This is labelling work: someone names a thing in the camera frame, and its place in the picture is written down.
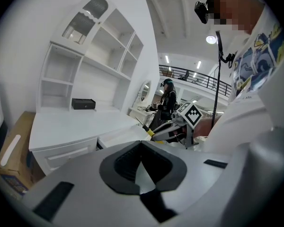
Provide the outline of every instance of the person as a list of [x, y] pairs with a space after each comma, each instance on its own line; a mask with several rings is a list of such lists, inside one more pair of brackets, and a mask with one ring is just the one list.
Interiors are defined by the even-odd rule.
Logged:
[[155, 107], [150, 107], [151, 111], [157, 111], [152, 122], [150, 123], [149, 128], [154, 130], [160, 125], [166, 123], [168, 120], [171, 120], [171, 115], [174, 111], [176, 103], [176, 91], [174, 83], [171, 79], [165, 79], [161, 86], [164, 87], [164, 93], [160, 100], [160, 105]]
[[209, 18], [249, 35], [232, 52], [236, 56], [226, 111], [215, 119], [213, 129], [211, 119], [202, 119], [194, 131], [194, 137], [208, 136], [203, 151], [230, 155], [239, 144], [273, 127], [257, 92], [284, 64], [284, 30], [261, 0], [207, 0], [207, 6]]

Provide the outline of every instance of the cardboard box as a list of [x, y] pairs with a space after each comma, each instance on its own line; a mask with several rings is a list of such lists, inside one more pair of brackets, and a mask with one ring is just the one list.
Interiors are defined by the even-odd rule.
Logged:
[[[36, 182], [45, 177], [32, 152], [28, 150], [30, 132], [35, 113], [25, 111], [8, 134], [0, 152], [0, 176], [20, 195], [24, 195]], [[6, 164], [1, 160], [14, 138], [20, 135]]]

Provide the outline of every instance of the black railing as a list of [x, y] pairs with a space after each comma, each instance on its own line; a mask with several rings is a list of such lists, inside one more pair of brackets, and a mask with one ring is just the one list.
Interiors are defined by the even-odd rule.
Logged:
[[[205, 87], [210, 90], [216, 91], [216, 85], [218, 82], [216, 78], [207, 76], [197, 71], [187, 70], [174, 66], [159, 65], [159, 70], [160, 70], [160, 76], [191, 82], [201, 87]], [[220, 81], [219, 93], [229, 97], [229, 95], [231, 94], [231, 85], [223, 81]]]

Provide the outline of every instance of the white drawer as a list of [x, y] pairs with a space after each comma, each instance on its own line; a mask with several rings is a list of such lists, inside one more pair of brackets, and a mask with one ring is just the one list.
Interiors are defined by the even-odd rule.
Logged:
[[93, 138], [67, 146], [34, 151], [33, 154], [44, 174], [48, 175], [70, 159], [95, 151], [96, 147], [97, 138]]
[[137, 125], [131, 128], [113, 131], [107, 134], [102, 134], [98, 137], [98, 143], [102, 148], [108, 148], [114, 145], [127, 143], [135, 140], [147, 140], [148, 134], [145, 130]]

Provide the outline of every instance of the white wall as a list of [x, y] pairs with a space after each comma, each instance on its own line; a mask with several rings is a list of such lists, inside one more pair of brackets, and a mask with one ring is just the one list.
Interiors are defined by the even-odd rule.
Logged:
[[[5, 119], [11, 127], [24, 110], [36, 111], [36, 92], [49, 41], [63, 16], [80, 0], [15, 0], [0, 21], [0, 87]], [[159, 80], [151, 17], [145, 0], [111, 0], [144, 44], [123, 112], [141, 87]]]

